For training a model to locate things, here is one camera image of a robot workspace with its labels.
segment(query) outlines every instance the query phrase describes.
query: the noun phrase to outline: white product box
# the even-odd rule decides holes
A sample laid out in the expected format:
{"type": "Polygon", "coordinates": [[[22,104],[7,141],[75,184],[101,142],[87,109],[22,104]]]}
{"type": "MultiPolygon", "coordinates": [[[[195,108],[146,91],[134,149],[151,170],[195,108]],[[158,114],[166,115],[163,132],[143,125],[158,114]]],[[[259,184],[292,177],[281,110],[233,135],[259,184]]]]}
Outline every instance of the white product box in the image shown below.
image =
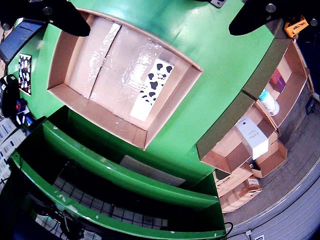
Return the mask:
{"type": "Polygon", "coordinates": [[[253,160],[268,152],[268,138],[247,115],[244,115],[235,126],[253,160]]]}

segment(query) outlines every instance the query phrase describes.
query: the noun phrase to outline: green panel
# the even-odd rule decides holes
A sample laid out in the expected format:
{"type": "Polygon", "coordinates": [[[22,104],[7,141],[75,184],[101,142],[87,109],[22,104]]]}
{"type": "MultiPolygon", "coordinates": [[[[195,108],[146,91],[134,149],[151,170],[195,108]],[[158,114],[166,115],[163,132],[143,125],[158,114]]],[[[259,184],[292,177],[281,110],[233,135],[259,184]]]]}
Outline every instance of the green panel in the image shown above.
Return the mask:
{"type": "MultiPolygon", "coordinates": [[[[243,3],[228,0],[220,9],[193,0],[72,0],[76,7],[112,15],[154,34],[190,57],[203,69],[185,100],[146,151],[108,135],[120,146],[150,166],[175,176],[185,175],[196,184],[212,167],[189,155],[195,143],[216,122],[239,94],[270,46],[273,35],[262,26],[256,31],[231,36],[228,26],[243,3]]],[[[47,91],[48,74],[60,30],[49,25],[41,41],[29,42],[21,51],[33,54],[32,96],[24,96],[38,118],[49,116],[61,102],[47,91]]],[[[17,70],[18,59],[9,65],[17,70]]]]}
{"type": "Polygon", "coordinates": [[[114,137],[66,107],[62,107],[48,119],[76,141],[106,158],[112,158],[115,163],[120,163],[124,155],[129,155],[151,167],[185,179],[186,182],[183,186],[186,188],[199,182],[207,172],[211,173],[214,169],[206,165],[202,166],[204,164],[199,162],[195,146],[179,160],[163,159],[159,154],[143,151],[114,137]]]}
{"type": "Polygon", "coordinates": [[[57,203],[58,208],[65,208],[72,214],[82,217],[92,223],[102,227],[118,231],[125,234],[130,234],[138,237],[150,239],[181,239],[181,240],[200,240],[200,239],[220,239],[226,234],[225,230],[206,231],[206,232],[172,232],[164,230],[156,230],[145,227],[139,227],[125,222],[118,221],[111,217],[97,213],[73,199],[67,197],[62,192],[56,190],[52,185],[41,178],[17,152],[11,156],[14,163],[21,171],[52,201],[57,203]]]}
{"type": "Polygon", "coordinates": [[[128,170],[98,155],[54,126],[43,123],[45,139],[55,146],[58,153],[64,153],[87,170],[108,179],[115,185],[131,192],[164,203],[201,210],[218,203],[217,196],[201,194],[174,187],[128,170]]]}
{"type": "Polygon", "coordinates": [[[46,90],[51,59],[59,34],[60,30],[49,24],[46,30],[40,31],[18,52],[8,66],[8,73],[14,73],[19,70],[19,54],[32,56],[31,96],[22,91],[20,96],[28,102],[28,107],[36,118],[49,116],[63,105],[46,90]]]}

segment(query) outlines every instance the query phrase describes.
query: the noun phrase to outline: white bottle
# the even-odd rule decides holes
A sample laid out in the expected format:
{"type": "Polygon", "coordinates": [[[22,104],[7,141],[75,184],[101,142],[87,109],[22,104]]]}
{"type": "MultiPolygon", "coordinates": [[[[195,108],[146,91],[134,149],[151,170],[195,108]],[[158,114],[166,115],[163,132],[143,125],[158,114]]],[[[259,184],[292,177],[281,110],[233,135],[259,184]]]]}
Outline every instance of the white bottle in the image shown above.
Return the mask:
{"type": "Polygon", "coordinates": [[[259,100],[271,116],[275,116],[279,113],[280,106],[267,89],[262,91],[261,95],[259,96],[259,100]]]}

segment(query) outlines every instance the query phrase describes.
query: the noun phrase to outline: floor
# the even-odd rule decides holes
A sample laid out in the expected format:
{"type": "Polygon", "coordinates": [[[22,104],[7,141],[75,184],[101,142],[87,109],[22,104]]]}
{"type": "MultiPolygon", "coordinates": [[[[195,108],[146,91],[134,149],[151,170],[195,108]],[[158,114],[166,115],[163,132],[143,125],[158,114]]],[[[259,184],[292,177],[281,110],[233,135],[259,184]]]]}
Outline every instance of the floor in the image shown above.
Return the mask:
{"type": "Polygon", "coordinates": [[[280,126],[280,140],[288,149],[286,161],[260,179],[263,191],[234,212],[225,213],[225,222],[239,224],[266,210],[297,185],[320,157],[320,114],[306,115],[311,94],[304,87],[292,111],[280,126]]]}

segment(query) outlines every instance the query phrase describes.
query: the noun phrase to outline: cardboard tray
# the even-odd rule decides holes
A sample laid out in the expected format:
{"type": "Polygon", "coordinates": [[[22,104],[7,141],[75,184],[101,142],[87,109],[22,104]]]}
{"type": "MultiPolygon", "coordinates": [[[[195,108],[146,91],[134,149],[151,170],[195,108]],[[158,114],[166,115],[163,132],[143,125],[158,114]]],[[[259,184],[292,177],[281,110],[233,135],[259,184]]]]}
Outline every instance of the cardboard tray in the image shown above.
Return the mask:
{"type": "Polygon", "coordinates": [[[253,172],[247,162],[244,162],[241,166],[232,171],[231,174],[225,174],[222,178],[218,179],[217,170],[213,172],[213,178],[218,192],[218,196],[221,197],[232,189],[243,183],[246,179],[251,177],[253,172]]]}
{"type": "Polygon", "coordinates": [[[294,107],[307,82],[309,70],[306,69],[304,62],[299,47],[292,41],[277,66],[283,80],[286,82],[283,92],[279,93],[273,89],[270,83],[266,85],[266,89],[280,106],[279,113],[275,116],[270,116],[277,128],[283,123],[294,107]]]}
{"type": "Polygon", "coordinates": [[[223,213],[230,213],[242,207],[263,190],[263,187],[259,183],[250,184],[251,180],[257,181],[255,177],[250,177],[232,191],[219,197],[223,213]]]}
{"type": "Polygon", "coordinates": [[[47,90],[116,137],[146,149],[203,70],[161,39],[117,18],[80,9],[88,37],[61,32],[47,90]],[[130,115],[156,59],[174,66],[146,121],[130,115]]]}
{"type": "Polygon", "coordinates": [[[255,160],[259,169],[252,169],[257,178],[264,178],[287,159],[288,150],[279,141],[269,144],[269,151],[255,160]]]}
{"type": "MultiPolygon", "coordinates": [[[[278,139],[274,124],[261,106],[254,103],[245,114],[261,129],[269,142],[273,143],[278,139]]],[[[250,158],[236,127],[233,127],[200,161],[231,174],[250,158]]]]}

